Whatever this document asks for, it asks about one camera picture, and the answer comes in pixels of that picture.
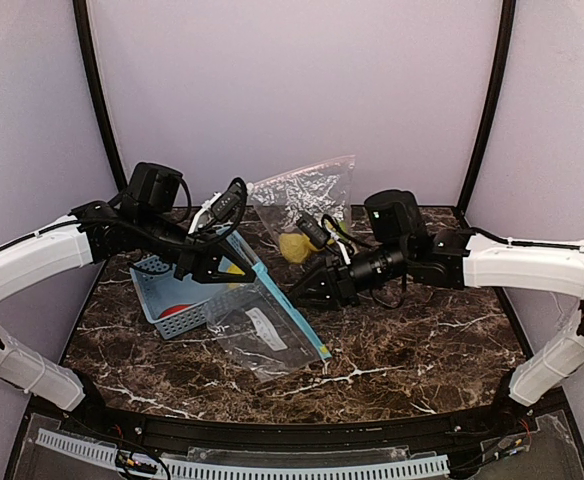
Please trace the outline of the yellow lemon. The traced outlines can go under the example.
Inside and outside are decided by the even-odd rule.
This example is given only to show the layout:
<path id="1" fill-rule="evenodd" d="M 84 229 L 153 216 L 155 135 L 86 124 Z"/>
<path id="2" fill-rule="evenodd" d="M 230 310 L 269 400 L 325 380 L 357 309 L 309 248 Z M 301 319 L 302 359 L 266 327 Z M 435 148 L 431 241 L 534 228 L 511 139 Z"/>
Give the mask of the yellow lemon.
<path id="1" fill-rule="evenodd" d="M 307 235 L 307 237 L 310 249 L 314 252 L 323 250 L 329 241 L 329 237 L 325 235 Z"/>

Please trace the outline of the red chili pepper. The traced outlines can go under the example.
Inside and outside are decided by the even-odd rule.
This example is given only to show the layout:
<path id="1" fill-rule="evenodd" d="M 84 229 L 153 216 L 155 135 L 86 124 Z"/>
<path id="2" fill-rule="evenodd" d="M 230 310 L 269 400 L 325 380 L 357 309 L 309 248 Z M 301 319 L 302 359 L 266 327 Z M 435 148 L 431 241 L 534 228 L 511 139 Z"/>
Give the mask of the red chili pepper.
<path id="1" fill-rule="evenodd" d="M 165 309 L 160 315 L 159 315 L 159 319 L 163 319 L 175 314 L 178 314 L 182 311 L 185 311 L 187 309 L 189 309 L 191 307 L 190 304 L 178 304 L 178 305 L 174 305 L 171 306 L 167 309 Z"/>

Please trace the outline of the small blue zip bag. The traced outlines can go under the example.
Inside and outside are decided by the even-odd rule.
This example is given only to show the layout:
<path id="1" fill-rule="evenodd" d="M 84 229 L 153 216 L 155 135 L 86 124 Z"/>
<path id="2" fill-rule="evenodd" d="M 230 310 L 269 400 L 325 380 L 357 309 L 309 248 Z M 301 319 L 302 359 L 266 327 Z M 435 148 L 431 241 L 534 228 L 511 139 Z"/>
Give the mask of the small blue zip bag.
<path id="1" fill-rule="evenodd" d="M 252 283 L 229 286 L 205 307 L 207 328 L 230 360 L 265 383 L 331 359 L 266 266 L 259 262 L 253 270 Z"/>

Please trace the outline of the large pink zip bag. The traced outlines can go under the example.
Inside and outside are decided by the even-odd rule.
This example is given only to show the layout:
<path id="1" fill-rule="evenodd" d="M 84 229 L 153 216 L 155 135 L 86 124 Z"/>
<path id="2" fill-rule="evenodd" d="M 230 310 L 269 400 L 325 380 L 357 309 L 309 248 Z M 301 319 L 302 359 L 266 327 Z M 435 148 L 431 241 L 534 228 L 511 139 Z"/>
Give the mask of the large pink zip bag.
<path id="1" fill-rule="evenodd" d="M 353 155 L 324 160 L 256 183 L 248 188 L 248 203 L 254 207 L 279 249 L 282 233 L 298 233 L 302 212 L 317 221 L 325 214 L 350 230 L 351 186 L 356 160 Z"/>

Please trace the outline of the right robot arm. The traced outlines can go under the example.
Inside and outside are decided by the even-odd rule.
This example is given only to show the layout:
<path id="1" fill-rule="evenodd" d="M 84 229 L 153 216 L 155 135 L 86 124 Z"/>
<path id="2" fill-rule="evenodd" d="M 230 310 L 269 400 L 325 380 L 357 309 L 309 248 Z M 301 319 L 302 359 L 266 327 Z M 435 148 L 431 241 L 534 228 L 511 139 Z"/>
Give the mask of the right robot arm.
<path id="1" fill-rule="evenodd" d="M 322 310 L 354 306 L 360 292 L 396 278 L 439 288 L 503 287 L 568 295 L 579 301 L 579 318 L 506 375 L 505 391 L 494 402 L 530 407 L 584 365 L 584 240 L 502 238 L 478 227 L 431 235 L 415 196 L 396 189 L 368 197 L 364 208 L 377 246 L 325 258 L 291 289 L 295 304 Z"/>

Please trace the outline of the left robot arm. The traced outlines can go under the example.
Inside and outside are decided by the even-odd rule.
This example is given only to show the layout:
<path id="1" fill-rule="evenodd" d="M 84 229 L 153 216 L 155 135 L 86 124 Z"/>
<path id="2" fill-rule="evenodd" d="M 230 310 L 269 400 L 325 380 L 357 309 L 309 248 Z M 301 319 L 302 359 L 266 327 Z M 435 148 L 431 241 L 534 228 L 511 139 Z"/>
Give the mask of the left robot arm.
<path id="1" fill-rule="evenodd" d="M 64 272 L 136 250 L 170 265 L 173 276 L 201 284 L 251 283 L 249 261 L 233 251 L 230 237 L 248 200 L 245 181 L 234 178 L 198 211 L 188 209 L 188 228 L 169 220 L 181 172 L 141 162 L 128 185 L 109 201 L 92 201 L 51 224 L 0 245 L 0 303 Z M 89 380 L 23 345 L 0 327 L 0 379 L 43 398 L 64 412 L 100 400 Z"/>

